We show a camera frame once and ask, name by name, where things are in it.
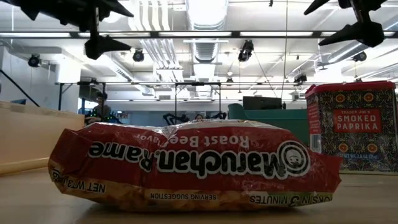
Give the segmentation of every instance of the ramen noodle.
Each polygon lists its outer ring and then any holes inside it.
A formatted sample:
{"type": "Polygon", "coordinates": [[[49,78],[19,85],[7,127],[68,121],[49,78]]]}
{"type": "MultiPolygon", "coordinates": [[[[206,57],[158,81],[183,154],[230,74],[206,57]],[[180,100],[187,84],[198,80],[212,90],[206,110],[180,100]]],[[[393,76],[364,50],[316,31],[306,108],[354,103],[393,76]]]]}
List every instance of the ramen noodle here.
{"type": "Polygon", "coordinates": [[[254,121],[95,123],[64,130],[49,173],[62,193],[123,210],[258,210],[329,202],[340,162],[254,121]]]}

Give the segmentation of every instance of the ramen noodle package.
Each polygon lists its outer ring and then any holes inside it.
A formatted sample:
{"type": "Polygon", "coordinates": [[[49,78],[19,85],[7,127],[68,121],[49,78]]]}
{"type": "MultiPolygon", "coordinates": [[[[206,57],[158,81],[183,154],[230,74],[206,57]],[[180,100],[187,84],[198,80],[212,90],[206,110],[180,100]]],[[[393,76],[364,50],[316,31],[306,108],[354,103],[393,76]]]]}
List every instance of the ramen noodle package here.
{"type": "Polygon", "coordinates": [[[95,123],[64,130],[49,173],[62,193],[123,210],[258,210],[329,202],[340,162],[254,121],[95,123]]]}

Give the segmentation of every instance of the smoked paprika tin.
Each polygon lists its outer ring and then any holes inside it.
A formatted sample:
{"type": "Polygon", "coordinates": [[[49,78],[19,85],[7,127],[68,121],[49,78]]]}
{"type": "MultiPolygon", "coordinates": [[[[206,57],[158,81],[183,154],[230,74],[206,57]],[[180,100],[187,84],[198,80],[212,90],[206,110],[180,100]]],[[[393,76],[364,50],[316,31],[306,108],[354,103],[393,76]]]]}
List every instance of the smoked paprika tin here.
{"type": "Polygon", "coordinates": [[[387,81],[311,86],[311,149],[342,157],[343,171],[398,173],[395,88],[387,81]]]}

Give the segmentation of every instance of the wooden table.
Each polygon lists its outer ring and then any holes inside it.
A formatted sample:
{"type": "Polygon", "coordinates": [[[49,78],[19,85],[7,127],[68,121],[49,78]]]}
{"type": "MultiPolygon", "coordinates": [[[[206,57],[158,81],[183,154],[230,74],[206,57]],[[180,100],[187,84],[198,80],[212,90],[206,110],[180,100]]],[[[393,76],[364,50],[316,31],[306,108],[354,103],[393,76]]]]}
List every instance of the wooden table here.
{"type": "Polygon", "coordinates": [[[46,169],[0,177],[0,223],[398,223],[398,177],[342,175],[332,202],[252,213],[126,213],[62,195],[46,169]]]}

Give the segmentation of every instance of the metal frame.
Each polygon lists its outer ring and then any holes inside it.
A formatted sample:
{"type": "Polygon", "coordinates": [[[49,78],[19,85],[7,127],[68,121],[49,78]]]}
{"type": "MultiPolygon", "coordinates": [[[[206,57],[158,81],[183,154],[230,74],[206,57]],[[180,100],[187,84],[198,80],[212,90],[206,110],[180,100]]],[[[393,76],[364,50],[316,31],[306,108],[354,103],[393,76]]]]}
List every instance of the metal frame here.
{"type": "MultiPolygon", "coordinates": [[[[322,39],[338,30],[161,30],[100,32],[113,39],[322,39]]],[[[386,39],[398,39],[398,30],[384,31],[386,39]]],[[[1,39],[89,39],[88,32],[8,32],[1,39]]]]}
{"type": "MultiPolygon", "coordinates": [[[[62,106],[62,95],[63,95],[72,85],[78,85],[78,86],[80,86],[80,85],[102,85],[102,86],[103,86],[103,87],[102,87],[102,92],[103,92],[103,93],[105,93],[105,88],[106,88],[106,83],[105,83],[105,82],[77,82],[77,83],[55,83],[55,84],[60,86],[60,91],[59,91],[59,96],[58,96],[58,110],[59,110],[59,111],[61,110],[61,106],[62,106]],[[68,86],[68,88],[67,88],[65,91],[63,91],[63,86],[64,86],[65,84],[68,84],[69,86],[68,86]]],[[[104,100],[102,101],[102,104],[101,104],[101,115],[102,115],[101,121],[104,120],[103,114],[104,114],[104,100]]]]}
{"type": "Polygon", "coordinates": [[[218,86],[218,96],[219,96],[219,102],[218,102],[218,107],[219,111],[221,113],[221,83],[220,82],[178,82],[174,83],[174,90],[175,90],[175,96],[174,96],[174,123],[177,124],[177,87],[179,85],[190,85],[190,86],[205,86],[205,85],[217,85],[218,86]]]}

